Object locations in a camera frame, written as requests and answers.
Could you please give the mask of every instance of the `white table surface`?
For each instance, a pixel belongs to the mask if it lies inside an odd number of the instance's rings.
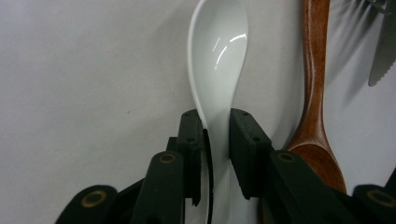
[[[0,223],[53,223],[80,190],[125,189],[194,108],[186,46],[197,0],[0,2]],[[301,1],[247,0],[233,107],[275,148],[303,107]],[[396,69],[368,87],[382,16],[332,0],[324,119],[348,193],[396,165]],[[235,178],[232,223],[256,223]],[[200,223],[189,217],[187,223]]]

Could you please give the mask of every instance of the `spoon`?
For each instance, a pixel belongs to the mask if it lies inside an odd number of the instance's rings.
[[[329,4],[330,0],[304,0],[304,111],[286,150],[299,154],[328,186],[346,192],[323,123]]]
[[[207,129],[213,164],[212,223],[228,223],[230,209],[229,120],[245,59],[248,16],[241,0],[201,0],[189,30],[189,80]]]

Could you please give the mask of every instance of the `brown wooden spoon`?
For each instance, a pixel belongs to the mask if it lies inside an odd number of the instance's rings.
[[[346,192],[323,124],[329,4],[330,0],[304,0],[304,111],[286,150],[300,155],[328,186]]]

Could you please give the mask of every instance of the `metal knife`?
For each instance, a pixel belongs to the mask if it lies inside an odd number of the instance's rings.
[[[388,72],[396,60],[396,1],[369,1],[384,14],[369,78],[369,86],[372,87]]]

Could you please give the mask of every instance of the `spoon handle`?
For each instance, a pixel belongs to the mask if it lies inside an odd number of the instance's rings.
[[[309,141],[332,155],[322,110],[329,4],[330,0],[304,0],[304,111],[292,144]]]

